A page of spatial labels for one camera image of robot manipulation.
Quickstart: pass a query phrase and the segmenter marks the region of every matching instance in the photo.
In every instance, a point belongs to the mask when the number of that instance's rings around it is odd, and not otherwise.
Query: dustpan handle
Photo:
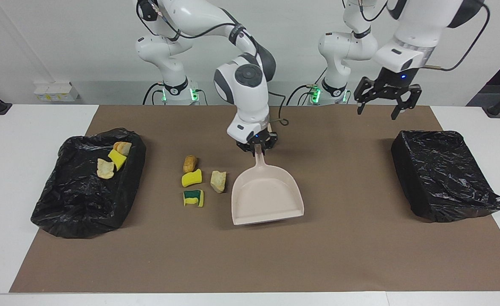
[[[255,145],[255,165],[267,165],[265,163],[265,158],[263,157],[263,152],[261,151],[261,145]]]

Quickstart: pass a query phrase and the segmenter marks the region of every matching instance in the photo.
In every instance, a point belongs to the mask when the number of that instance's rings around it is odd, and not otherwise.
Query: white tabletop
[[[500,292],[8,294],[38,230],[29,218],[59,146],[71,136],[85,134],[97,108],[14,105],[0,116],[0,305],[500,305]],[[479,108],[432,110],[444,130],[457,130],[465,137],[489,184],[500,194],[500,119],[487,118]],[[500,227],[500,212],[493,217]]]

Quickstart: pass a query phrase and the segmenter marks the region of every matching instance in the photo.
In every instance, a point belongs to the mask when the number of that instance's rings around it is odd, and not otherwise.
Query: brown mat
[[[100,106],[88,134],[117,127],[147,145],[123,228],[91,240],[39,231],[11,292],[500,291],[500,229],[491,216],[450,224],[411,213],[390,147],[400,130],[440,130],[429,107],[287,107],[269,164],[288,170],[305,215],[232,225],[230,188],[254,165],[226,135],[234,107]],[[184,207],[185,155],[200,158],[205,207]]]

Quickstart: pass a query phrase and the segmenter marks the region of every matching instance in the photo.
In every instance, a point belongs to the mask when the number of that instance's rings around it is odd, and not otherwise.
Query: trash bag
[[[104,180],[97,176],[97,159],[110,161],[115,142],[130,142],[131,150],[123,167]],[[125,128],[67,139],[31,221],[63,238],[90,238],[120,228],[137,194],[145,157],[140,136]]]
[[[412,211],[452,222],[500,211],[461,134],[403,130],[391,147],[395,170]]]

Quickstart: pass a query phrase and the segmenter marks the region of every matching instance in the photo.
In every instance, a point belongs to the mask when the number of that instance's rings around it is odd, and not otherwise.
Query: dustpan
[[[260,145],[255,166],[242,172],[231,193],[234,225],[300,217],[305,208],[295,179],[282,168],[267,165]]]

